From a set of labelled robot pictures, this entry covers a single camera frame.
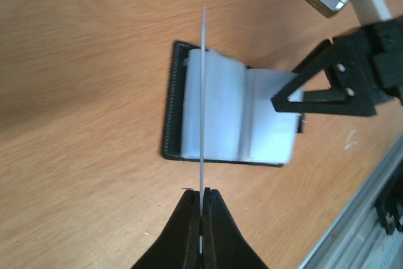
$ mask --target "bolt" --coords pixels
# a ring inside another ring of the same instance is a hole
[[[344,65],[342,65],[341,63],[337,63],[336,67],[337,67],[339,72],[345,72],[346,71],[346,67]]]
[[[352,88],[346,88],[346,93],[350,96],[353,97],[355,95],[355,92],[353,91]]]

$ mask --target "white book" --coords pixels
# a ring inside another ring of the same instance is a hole
[[[181,156],[200,158],[201,50],[189,52],[183,102]],[[248,69],[242,62],[206,52],[205,159],[261,164],[288,163],[300,115],[277,113],[271,97],[296,74]],[[302,101],[302,88],[290,101]]]

